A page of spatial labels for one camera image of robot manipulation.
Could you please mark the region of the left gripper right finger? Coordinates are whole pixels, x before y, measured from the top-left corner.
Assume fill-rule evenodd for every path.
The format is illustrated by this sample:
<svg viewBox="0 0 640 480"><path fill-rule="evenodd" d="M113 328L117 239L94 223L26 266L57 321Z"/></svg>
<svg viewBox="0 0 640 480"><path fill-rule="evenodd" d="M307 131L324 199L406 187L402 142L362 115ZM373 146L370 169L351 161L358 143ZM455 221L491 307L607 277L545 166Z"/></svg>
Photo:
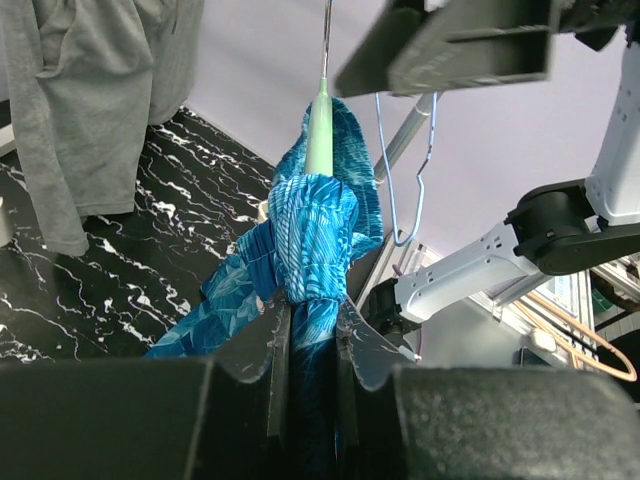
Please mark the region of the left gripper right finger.
<svg viewBox="0 0 640 480"><path fill-rule="evenodd" d="M429 369L337 320L342 479L635 479L639 416L601 375L549 367Z"/></svg>

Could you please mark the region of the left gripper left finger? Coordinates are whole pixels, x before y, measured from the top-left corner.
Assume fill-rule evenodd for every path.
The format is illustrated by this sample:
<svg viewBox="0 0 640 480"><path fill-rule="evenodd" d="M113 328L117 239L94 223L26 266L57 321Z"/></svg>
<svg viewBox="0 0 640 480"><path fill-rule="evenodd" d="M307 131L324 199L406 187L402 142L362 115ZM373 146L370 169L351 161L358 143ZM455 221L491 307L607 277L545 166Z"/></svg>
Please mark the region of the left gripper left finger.
<svg viewBox="0 0 640 480"><path fill-rule="evenodd" d="M283 479L283 293L209 356L5 365L5 479Z"/></svg>

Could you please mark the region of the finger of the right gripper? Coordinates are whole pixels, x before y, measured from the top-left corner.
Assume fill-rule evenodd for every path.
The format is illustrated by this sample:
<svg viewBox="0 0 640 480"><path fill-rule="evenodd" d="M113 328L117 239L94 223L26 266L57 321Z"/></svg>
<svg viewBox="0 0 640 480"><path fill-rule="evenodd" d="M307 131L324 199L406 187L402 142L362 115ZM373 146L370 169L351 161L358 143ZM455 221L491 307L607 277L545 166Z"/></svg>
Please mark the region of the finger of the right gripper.
<svg viewBox="0 0 640 480"><path fill-rule="evenodd" d="M395 96L546 79L556 1L390 1L339 70L342 97Z"/></svg>

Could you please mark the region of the light blue wire hanger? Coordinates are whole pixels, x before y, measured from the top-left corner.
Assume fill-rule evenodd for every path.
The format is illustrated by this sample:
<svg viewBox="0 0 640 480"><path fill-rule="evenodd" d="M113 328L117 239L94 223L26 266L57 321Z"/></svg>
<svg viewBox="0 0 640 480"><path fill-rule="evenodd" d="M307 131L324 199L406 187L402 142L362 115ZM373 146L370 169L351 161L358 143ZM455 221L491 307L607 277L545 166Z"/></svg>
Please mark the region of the light blue wire hanger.
<svg viewBox="0 0 640 480"><path fill-rule="evenodd" d="M412 170L413 178L415 179L417 186L417 194L416 194L416 204L413 208L412 212L414 214L413 223L408 231L402 231L399 224L399 210L398 210L398 202L396 196L396 186L399 186L400 180L408 180L409 174L404 173L397 175L398 167L402 166L402 158L407 152L410 144L406 148L405 152L402 154L398 162L392 167L389 167L389 163L387 160L387 155L384 153L385 147L389 144L390 140L386 139L384 121L382 115L382 102L381 95L375 95L375 113L376 113L376 126L377 126L377 135L379 140L379 146L381 155L378 161L374 166L374 176L376 183L378 185L385 185L388 190L388 200L389 200L389 213L390 213L390 222L391 222L391 234L392 240L396 247L404 247L407 246L418 234L421 225L422 212L424 208L424 198L425 198L425 181L423 179L423 172L426 169L427 165L430 163L433 157L434 143L436 137L436 129L437 129L437 119L439 112L439 104L440 99L436 97L433 98L433 110L431 117L422 125L414 139L410 142L410 144L418 137L418 134L422 132L424 128L426 128L426 138L427 143L425 147L424 156L420 159L419 163L415 163L413 165L414 169Z"/></svg>

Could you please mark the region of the mint green hanger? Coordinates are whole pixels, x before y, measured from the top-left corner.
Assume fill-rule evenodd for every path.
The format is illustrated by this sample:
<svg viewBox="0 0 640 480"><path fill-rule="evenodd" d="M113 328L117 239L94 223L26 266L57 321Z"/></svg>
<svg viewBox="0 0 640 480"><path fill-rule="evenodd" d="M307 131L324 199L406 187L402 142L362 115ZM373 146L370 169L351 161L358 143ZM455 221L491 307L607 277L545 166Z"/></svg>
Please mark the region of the mint green hanger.
<svg viewBox="0 0 640 480"><path fill-rule="evenodd" d="M332 5L332 0L325 2L321 75L318 93L311 104L305 159L306 174L329 177L333 175L333 115L328 88Z"/></svg>

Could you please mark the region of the blue patterned shorts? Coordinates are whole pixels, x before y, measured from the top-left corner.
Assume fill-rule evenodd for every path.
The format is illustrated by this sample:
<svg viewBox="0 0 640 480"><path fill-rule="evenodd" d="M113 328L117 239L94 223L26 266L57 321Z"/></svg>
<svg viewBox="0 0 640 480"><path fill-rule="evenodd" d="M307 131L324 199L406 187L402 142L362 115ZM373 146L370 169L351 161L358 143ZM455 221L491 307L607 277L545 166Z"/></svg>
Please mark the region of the blue patterned shorts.
<svg viewBox="0 0 640 480"><path fill-rule="evenodd" d="M305 171L304 121L274 172L267 219L149 351L204 370L189 479L336 475L336 322L351 264L381 246L384 228L359 122L339 99L328 111L332 173Z"/></svg>

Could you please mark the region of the grey shorts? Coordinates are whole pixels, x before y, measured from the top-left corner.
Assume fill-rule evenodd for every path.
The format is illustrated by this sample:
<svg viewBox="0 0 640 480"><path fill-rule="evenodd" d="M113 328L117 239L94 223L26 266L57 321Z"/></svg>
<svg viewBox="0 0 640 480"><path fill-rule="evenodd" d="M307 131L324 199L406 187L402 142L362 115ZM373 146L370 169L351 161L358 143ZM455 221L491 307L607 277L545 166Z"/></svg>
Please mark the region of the grey shorts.
<svg viewBox="0 0 640 480"><path fill-rule="evenodd" d="M149 127L194 84L200 1L5 1L19 161L47 248L81 256L83 222L134 210Z"/></svg>

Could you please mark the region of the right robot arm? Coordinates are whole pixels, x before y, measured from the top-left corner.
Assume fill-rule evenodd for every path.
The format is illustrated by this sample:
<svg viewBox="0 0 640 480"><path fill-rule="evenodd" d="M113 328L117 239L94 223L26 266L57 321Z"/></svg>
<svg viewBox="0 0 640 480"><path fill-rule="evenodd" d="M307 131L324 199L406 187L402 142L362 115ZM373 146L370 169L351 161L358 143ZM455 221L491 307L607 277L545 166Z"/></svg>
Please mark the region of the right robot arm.
<svg viewBox="0 0 640 480"><path fill-rule="evenodd" d="M597 161L584 179L538 187L480 239L386 280L369 295L369 324L407 333L492 285L564 276L639 249L639 5L635 1L390 1L341 68L344 97L397 96L540 81L551 43L572 34L592 50L618 31L620 85Z"/></svg>

